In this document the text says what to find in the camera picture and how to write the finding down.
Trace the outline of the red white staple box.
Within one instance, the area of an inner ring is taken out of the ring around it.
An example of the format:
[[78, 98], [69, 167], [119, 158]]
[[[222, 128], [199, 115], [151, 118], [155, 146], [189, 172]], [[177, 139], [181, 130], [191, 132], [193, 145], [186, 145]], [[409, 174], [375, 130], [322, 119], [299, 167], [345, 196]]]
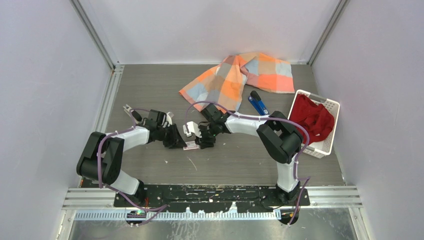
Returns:
[[187, 141], [185, 144], [186, 146], [183, 147], [184, 151], [200, 149], [200, 146], [195, 141]]

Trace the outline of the black beige stapler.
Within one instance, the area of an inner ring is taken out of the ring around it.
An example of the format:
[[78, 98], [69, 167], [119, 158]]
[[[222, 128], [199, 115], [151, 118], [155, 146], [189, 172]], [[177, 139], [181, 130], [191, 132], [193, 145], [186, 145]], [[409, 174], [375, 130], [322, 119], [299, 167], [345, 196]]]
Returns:
[[141, 126], [143, 124], [143, 117], [139, 111], [148, 112], [148, 110], [143, 108], [132, 108], [128, 104], [124, 105], [123, 109], [130, 116], [136, 126]]

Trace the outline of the blue stapler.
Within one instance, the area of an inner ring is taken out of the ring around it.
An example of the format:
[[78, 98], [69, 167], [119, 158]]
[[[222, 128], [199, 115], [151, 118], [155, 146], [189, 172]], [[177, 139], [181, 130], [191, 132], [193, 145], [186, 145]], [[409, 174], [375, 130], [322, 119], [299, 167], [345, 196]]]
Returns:
[[259, 96], [259, 94], [255, 90], [250, 92], [250, 95], [248, 97], [248, 101], [250, 102], [250, 104], [255, 108], [255, 110], [261, 116], [265, 116], [265, 115], [270, 114], [267, 107], [263, 103], [261, 97]]

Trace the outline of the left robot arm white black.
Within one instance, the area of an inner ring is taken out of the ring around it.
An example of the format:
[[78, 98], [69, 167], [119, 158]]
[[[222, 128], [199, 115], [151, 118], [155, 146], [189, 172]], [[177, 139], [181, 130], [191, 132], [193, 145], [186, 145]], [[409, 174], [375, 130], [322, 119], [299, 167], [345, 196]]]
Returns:
[[169, 114], [151, 109], [142, 117], [137, 109], [130, 109], [133, 125], [122, 132], [92, 132], [76, 165], [76, 173], [126, 194], [133, 206], [141, 206], [146, 200], [145, 184], [122, 170], [123, 153], [137, 146], [155, 141], [167, 149], [183, 149], [187, 146], [177, 125]]

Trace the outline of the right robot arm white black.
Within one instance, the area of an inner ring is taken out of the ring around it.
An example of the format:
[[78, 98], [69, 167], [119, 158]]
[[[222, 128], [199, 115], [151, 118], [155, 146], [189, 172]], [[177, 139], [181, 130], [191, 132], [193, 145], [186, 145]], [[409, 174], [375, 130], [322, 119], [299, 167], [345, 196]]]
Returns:
[[300, 180], [297, 176], [297, 158], [302, 145], [309, 139], [299, 124], [290, 121], [280, 111], [268, 115], [246, 115], [208, 102], [200, 112], [204, 123], [188, 121], [184, 133], [195, 135], [195, 142], [202, 149], [211, 148], [219, 134], [246, 134], [260, 138], [268, 155], [276, 161], [277, 198], [283, 205], [291, 205], [297, 199]]

